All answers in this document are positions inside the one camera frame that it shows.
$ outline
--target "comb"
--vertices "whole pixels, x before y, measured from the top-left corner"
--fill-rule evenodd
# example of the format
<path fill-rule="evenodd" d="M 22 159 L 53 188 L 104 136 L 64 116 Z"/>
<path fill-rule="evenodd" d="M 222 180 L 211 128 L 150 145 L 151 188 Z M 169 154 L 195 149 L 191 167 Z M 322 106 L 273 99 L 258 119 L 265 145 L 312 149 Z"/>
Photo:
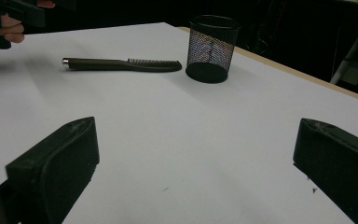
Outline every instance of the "comb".
<path fill-rule="evenodd" d="M 63 58 L 62 65 L 68 70 L 79 71 L 123 71 L 130 70 L 136 72 L 175 72 L 182 69 L 178 61 L 157 61 L 157 60 L 140 60 L 128 59 L 106 60 L 106 59 L 80 59 L 80 58 Z"/>

